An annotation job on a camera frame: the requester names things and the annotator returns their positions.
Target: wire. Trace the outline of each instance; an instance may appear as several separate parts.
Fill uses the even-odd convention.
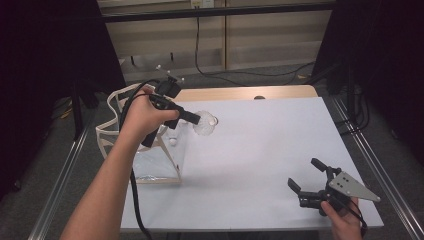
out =
[[[362,216],[361,210],[359,209],[358,205],[355,204],[352,199],[350,199],[350,202],[353,203],[353,205],[356,207],[356,209],[358,210],[358,213],[353,211],[350,207],[346,206],[346,204],[344,204],[342,201],[340,201],[339,199],[337,199],[336,197],[334,197],[333,195],[331,195],[331,199],[335,200],[338,204],[340,204],[341,206],[343,206],[344,209],[346,209],[347,211],[349,211],[350,214],[352,214],[353,216],[355,216],[362,224],[361,224],[361,236],[364,237],[365,233],[368,230],[368,225],[364,220],[364,217]]]
[[[287,85],[287,84],[290,84],[291,82],[293,82],[295,80],[295,77],[296,77],[296,74],[297,74],[298,71],[300,71],[301,69],[315,63],[315,61],[309,62],[307,64],[304,64],[304,65],[298,67],[297,69],[295,69],[293,71],[289,71],[289,72],[285,72],[285,73],[278,73],[278,74],[264,74],[264,73],[245,72],[245,71],[221,71],[221,72],[215,72],[215,73],[205,73],[200,69],[199,63],[198,63],[199,38],[200,38],[199,37],[199,35],[200,35],[200,20],[199,20],[198,17],[196,18],[196,20],[197,20],[197,33],[196,33],[196,49],[195,49],[195,52],[194,52],[194,64],[196,66],[197,71],[201,75],[203,75],[204,77],[221,79],[221,80],[230,82],[230,83],[238,85],[238,86],[248,87],[247,85],[237,83],[237,82],[234,82],[232,80],[229,80],[229,79],[226,79],[226,78],[223,78],[223,77],[217,77],[216,75],[220,75],[220,74],[248,74],[248,75],[263,76],[263,77],[280,77],[280,76],[285,76],[285,75],[289,75],[289,74],[294,73],[292,79],[289,82],[284,83],[284,85]]]
[[[365,97],[364,91],[361,91],[361,93],[358,94],[358,95],[359,96],[357,98],[357,103],[356,103],[356,105],[358,106],[358,112],[355,112],[355,119],[353,121],[356,126],[353,129],[350,129],[348,131],[340,133],[340,136],[344,136],[344,135],[347,135],[347,134],[354,134],[354,133],[357,133],[359,131],[362,131],[368,126],[368,124],[370,122],[370,119],[371,119],[370,109],[369,109],[368,100]],[[362,100],[364,100],[364,102],[365,102],[365,112],[364,112],[364,109],[363,109],[363,106],[362,106],[363,105]],[[359,123],[357,123],[356,118],[358,118],[360,116],[362,116],[362,119]],[[348,122],[351,122],[351,121],[352,121],[352,119],[347,119],[347,120],[344,120],[343,122],[348,123]]]
[[[355,119],[357,119],[360,116],[362,116],[362,120],[361,120],[361,123],[362,123],[362,121],[364,119],[363,108],[362,108],[362,104],[361,104],[363,93],[360,93],[358,95],[359,95],[359,97],[358,97],[358,100],[357,100],[357,103],[356,103],[357,106],[358,106],[358,110],[355,112]],[[339,127],[343,126],[344,124],[349,123],[351,121],[353,121],[353,119],[349,117],[349,118],[347,118],[345,120],[335,121],[334,124],[337,126],[337,128],[339,128]]]
[[[367,43],[370,41],[370,39],[371,39],[371,35],[372,35],[372,31],[373,31],[373,29],[374,29],[374,27],[375,27],[375,25],[376,25],[376,22],[377,22],[377,19],[378,19],[378,16],[379,16],[379,14],[380,14],[380,11],[381,11],[381,5],[382,5],[382,0],[380,0],[379,2],[378,2],[378,4],[377,4],[377,7],[376,7],[376,11],[375,11],[375,14],[373,15],[373,16],[370,16],[369,17],[369,21],[371,21],[371,24],[370,24],[370,27],[368,28],[368,29],[363,29],[361,32],[360,32],[360,34],[358,35],[358,37],[356,38],[356,41],[355,41],[355,44],[354,44],[354,46],[351,48],[351,51],[355,51],[355,49],[357,49],[357,46],[358,45],[360,45],[359,44],[359,39],[362,37],[362,35],[364,35],[364,34],[366,34],[366,36],[365,36],[365,41],[363,42],[363,46],[366,46],[367,45]],[[346,132],[342,132],[342,133],[340,133],[340,135],[341,136],[343,136],[343,135],[347,135],[347,134],[353,134],[353,133],[357,133],[357,132],[359,132],[359,131],[361,131],[361,130],[363,130],[363,129],[365,129],[367,126],[368,126],[368,124],[369,124],[369,122],[370,122],[370,114],[369,114],[369,106],[368,106],[368,101],[367,101],[367,99],[365,98],[365,95],[364,95],[364,92],[366,91],[366,88],[367,88],[367,86],[369,85],[369,82],[371,82],[371,79],[376,75],[376,73],[378,72],[378,70],[380,69],[380,67],[382,66],[382,63],[384,62],[384,60],[386,59],[386,57],[389,55],[389,53],[384,57],[384,59],[380,62],[380,64],[377,66],[377,68],[376,68],[376,70],[374,71],[374,73],[373,73],[373,75],[368,79],[368,82],[366,83],[366,84],[364,84],[365,85],[365,87],[364,87],[364,89],[362,90],[362,92],[359,94],[359,97],[358,97],[358,102],[357,102],[357,106],[358,106],[358,112],[356,113],[356,117],[359,117],[361,114],[362,114],[362,119],[361,119],[361,122],[360,123],[358,123],[357,124],[357,126],[356,126],[356,128],[355,129],[352,129],[352,130],[349,130],[349,131],[346,131]],[[349,68],[351,67],[350,65],[351,64],[354,64],[355,63],[355,61],[357,61],[358,60],[358,56],[359,56],[359,54],[357,53],[356,54],[356,56],[355,56],[355,58],[351,58],[350,60],[349,60]],[[365,102],[365,106],[366,106],[366,116],[365,116],[365,114],[364,114],[364,111],[363,111],[363,108],[362,108],[362,99],[364,99],[364,102]]]
[[[126,118],[127,113],[128,113],[128,109],[130,108],[134,99],[136,99],[140,96],[150,95],[150,94],[144,94],[144,93],[138,94],[138,91],[140,91],[140,89],[149,82],[158,83],[159,81],[158,80],[147,80],[147,81],[141,83],[139,86],[137,86],[137,88],[134,90],[134,92],[131,94],[131,96],[128,98],[128,100],[125,102],[124,108],[122,109],[122,114],[121,114],[121,117],[119,119],[119,130],[121,130],[122,126],[124,125],[125,118]],[[147,237],[148,240],[152,240],[152,236],[150,235],[149,230],[147,230],[144,227],[143,221],[141,220],[140,206],[139,206],[139,201],[138,201],[137,182],[135,180],[134,169],[131,169],[130,181],[131,181],[131,189],[132,189],[132,193],[133,193],[135,217],[137,219],[138,227],[144,233],[144,235]]]

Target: wall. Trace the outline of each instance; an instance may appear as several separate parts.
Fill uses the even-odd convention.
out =
[[[290,4],[317,0],[228,0],[215,7]],[[190,1],[102,8],[105,14],[188,9]],[[200,19],[199,65],[220,69],[297,64],[314,61],[331,11],[275,13]],[[194,55],[196,19],[152,20],[108,23],[118,57],[171,52]]]

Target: black cable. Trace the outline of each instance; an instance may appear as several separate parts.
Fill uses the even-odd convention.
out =
[[[371,24],[371,28],[370,28],[371,30],[370,30],[370,32],[369,32],[369,34],[368,34],[367,38],[366,38],[366,43],[368,43],[368,41],[369,41],[369,39],[370,39],[371,31],[372,31],[372,29],[373,29],[373,27],[374,27],[374,25],[375,25],[375,23],[376,23],[376,19],[377,19],[377,16],[378,16],[378,14],[379,14],[379,11],[380,11],[381,4],[382,4],[382,1],[380,0],[380,2],[378,3],[378,6],[377,6],[376,14],[375,14],[374,19],[373,19],[372,24]],[[360,130],[363,130],[365,127],[367,127],[367,126],[368,126],[369,121],[370,121],[370,115],[369,115],[369,106],[368,106],[368,101],[367,101],[367,99],[366,99],[366,97],[365,97],[365,92],[367,91],[367,89],[368,89],[369,85],[371,84],[372,80],[374,79],[374,77],[375,77],[375,76],[377,75],[377,73],[381,70],[381,67],[383,66],[383,63],[384,63],[384,62],[388,59],[388,57],[391,55],[392,50],[393,50],[393,49],[389,49],[388,51],[386,51],[387,53],[384,55],[384,57],[382,58],[382,60],[380,61],[380,63],[377,65],[377,67],[375,68],[375,70],[374,70],[374,72],[372,73],[371,77],[367,80],[367,82],[365,82],[365,83],[363,84],[362,92],[360,93],[360,97],[359,97],[359,100],[358,100],[358,102],[359,102],[358,106],[359,106],[359,107],[361,108],[361,110],[362,110],[362,103],[361,103],[361,99],[363,98],[363,99],[364,99],[364,101],[365,101],[365,106],[366,106],[366,111],[367,111],[367,119],[366,119],[365,124],[364,124],[363,126],[358,125],[358,128],[357,128],[357,129],[353,129],[353,130],[350,130],[350,131],[343,132],[343,133],[341,133],[340,135],[346,135],[346,134],[349,134],[349,133],[355,133],[355,132],[358,132],[358,131],[360,131]]]
[[[362,110],[362,107],[360,107],[360,110],[358,110],[356,113],[355,113],[355,118],[358,118],[358,117],[360,117],[360,116],[363,116],[363,110]],[[351,122],[352,121],[352,119],[350,118],[350,117],[348,117],[347,119],[345,119],[345,120],[340,120],[340,121],[334,121],[334,125],[336,125],[336,127],[337,128],[340,128],[340,127],[342,127],[342,126],[344,126],[345,124],[347,124],[347,123],[349,123],[349,122]]]
[[[340,95],[348,93],[346,88],[347,88],[347,86],[342,87],[342,89],[340,90]],[[356,89],[354,90],[354,95],[359,96],[359,98],[357,98],[357,100],[356,100],[356,104],[357,104],[356,106],[358,106],[358,109],[355,112],[355,117],[359,117],[363,113],[362,105],[360,104],[363,94],[364,94],[363,90],[361,90],[360,93],[356,93]]]
[[[145,81],[145,82],[141,83],[139,86],[137,86],[137,88],[134,90],[134,92],[131,94],[131,96],[128,97],[128,100],[125,102],[125,105],[124,105],[124,107],[122,109],[121,117],[119,119],[119,130],[121,130],[122,129],[122,126],[124,125],[125,118],[127,116],[128,110],[129,110],[132,102],[134,101],[134,99],[136,99],[136,98],[138,98],[140,96],[149,95],[149,94],[138,94],[138,91],[140,91],[140,89],[142,87],[144,87],[149,82],[158,83],[159,81],[158,80],[148,80],[148,81]],[[131,180],[131,189],[132,189],[132,193],[133,193],[133,202],[134,202],[135,217],[137,219],[138,227],[144,233],[144,235],[147,237],[148,240],[152,240],[152,236],[150,235],[149,230],[147,230],[144,227],[143,221],[141,220],[140,206],[139,206],[139,201],[138,201],[137,182],[135,180],[134,169],[131,169],[130,180]]]
[[[378,2],[378,5],[377,5],[377,9],[376,9],[376,12],[375,12],[375,14],[373,15],[373,16],[370,16],[369,18],[368,18],[368,21],[367,22],[370,22],[371,21],[371,24],[370,24],[370,27],[368,28],[368,29],[366,29],[366,28],[363,28],[362,29],[362,31],[358,34],[358,36],[356,37],[356,39],[355,39],[355,41],[354,41],[354,44],[353,44],[353,46],[350,48],[350,51],[347,53],[347,63],[348,63],[348,68],[349,68],[349,70],[350,70],[350,68],[351,68],[351,65],[354,65],[355,64],[355,61],[357,61],[358,60],[358,56],[359,56],[359,53],[360,52],[362,52],[363,50],[364,50],[364,48],[362,48],[362,49],[360,49],[360,50],[357,50],[357,48],[358,48],[358,46],[360,45],[359,44],[359,40],[361,39],[361,37],[364,35],[364,34],[366,34],[366,37],[365,37],[365,41],[364,41],[364,43],[363,43],[363,46],[366,46],[366,44],[369,42],[369,40],[370,40],[370,38],[371,38],[371,34],[372,34],[372,30],[373,30],[373,28],[374,28],[374,26],[375,26],[375,24],[376,24],[376,22],[377,22],[377,18],[378,18],[378,15],[379,15],[379,13],[380,13],[380,9],[381,9],[381,5],[382,5],[382,0],[380,0],[379,2]],[[352,57],[352,55],[353,55],[353,52],[354,51],[357,51],[357,53],[356,53],[356,55],[354,56],[354,57]],[[377,71],[375,71],[374,73],[373,73],[373,75],[372,75],[372,77],[370,78],[370,79],[372,79],[373,77],[374,77],[374,75],[376,74],[376,72]],[[370,121],[370,115],[369,115],[369,108],[368,108],[368,102],[366,101],[366,99],[365,99],[365,104],[366,104],[366,107],[367,107],[367,116],[365,116],[365,114],[364,114],[364,112],[363,112],[363,108],[362,108],[362,102],[361,102],[361,100],[362,100],[362,98],[363,98],[363,96],[364,96],[364,91],[365,91],[365,88],[366,88],[366,86],[368,85],[368,83],[370,82],[370,80],[365,84],[365,87],[362,89],[362,92],[359,94],[359,98],[358,98],[358,100],[357,100],[357,106],[358,106],[358,111],[356,112],[355,111],[355,119],[350,119],[350,117],[351,116],[349,116],[348,117],[348,119],[347,120],[344,120],[344,121],[340,121],[340,122],[335,122],[335,124],[336,124],[336,126],[337,127],[341,127],[342,125],[339,125],[340,123],[347,123],[347,122],[349,122],[349,121],[352,121],[353,120],[353,122],[355,122],[356,123],[356,119],[360,116],[360,115],[362,115],[362,120],[361,120],[361,122],[359,123],[359,124],[357,124],[357,126],[356,126],[356,129],[352,129],[352,130],[349,130],[349,131],[346,131],[346,132],[342,132],[342,133],[340,133],[340,135],[346,135],[346,134],[349,134],[349,133],[356,133],[356,132],[358,132],[358,131],[360,131],[360,130],[363,130],[363,129],[365,129],[367,126],[368,126],[368,123],[369,123],[369,121]]]
[[[350,199],[350,202],[353,203],[353,205],[358,210],[358,213],[356,213],[350,207],[346,206],[346,204],[344,204],[342,201],[340,201],[339,199],[337,199],[333,195],[331,195],[331,199],[334,200],[334,201],[336,201],[338,204],[340,204],[344,209],[346,209],[350,214],[352,214],[353,216],[355,216],[361,222],[361,236],[364,237],[365,236],[365,233],[368,230],[368,225],[365,222],[364,217],[362,216],[361,210],[359,209],[358,205],[355,204],[352,201],[352,199]]]
[[[284,85],[287,85],[287,84],[290,84],[291,82],[293,82],[295,80],[295,77],[296,77],[296,74],[297,74],[298,71],[300,71],[301,69],[315,63],[315,61],[310,62],[310,63],[304,64],[304,65],[298,67],[297,69],[295,69],[293,71],[289,71],[289,72],[285,72],[285,73],[278,73],[278,74],[264,74],[264,73],[245,72],[245,71],[222,71],[222,72],[215,72],[215,73],[205,73],[200,69],[199,63],[198,63],[199,38],[200,38],[199,37],[199,35],[200,35],[200,20],[199,20],[199,18],[196,18],[196,20],[197,20],[197,33],[196,33],[196,49],[195,49],[195,52],[194,52],[194,64],[196,66],[197,71],[201,75],[203,75],[204,77],[221,79],[221,80],[230,82],[230,83],[238,85],[238,86],[247,87],[244,84],[236,83],[232,80],[229,80],[229,79],[226,79],[226,78],[223,78],[223,77],[217,77],[216,75],[219,75],[219,74],[248,74],[248,75],[263,76],[263,77],[280,77],[280,76],[285,76],[285,75],[289,75],[289,74],[294,73],[294,76],[292,77],[292,79],[289,82],[284,83]]]
[[[365,97],[365,95],[364,95],[363,92],[360,95],[360,99],[364,99],[364,102],[365,102],[365,112],[362,113],[362,116],[363,117],[362,117],[361,122],[358,123],[353,129],[350,129],[348,131],[345,131],[345,132],[340,133],[340,136],[344,136],[344,135],[347,135],[347,134],[357,133],[359,131],[364,130],[368,126],[368,124],[370,122],[370,119],[371,119],[371,117],[370,117],[370,109],[369,109],[369,105],[368,105],[368,100]]]

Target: white table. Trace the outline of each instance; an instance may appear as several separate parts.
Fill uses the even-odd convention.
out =
[[[189,131],[182,184],[138,185],[143,223],[152,231],[329,228],[318,210],[299,207],[288,178],[304,191],[323,189],[325,173],[310,164],[315,157],[362,182],[319,97],[180,105],[207,110],[219,124],[207,137]],[[369,227],[383,226],[374,203],[359,205]],[[121,230],[138,230],[130,186]]]

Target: power outlet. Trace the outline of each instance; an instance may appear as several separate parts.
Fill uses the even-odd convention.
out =
[[[214,0],[203,0],[203,8],[214,8],[215,2]]]
[[[202,0],[191,0],[191,8],[202,8]]]

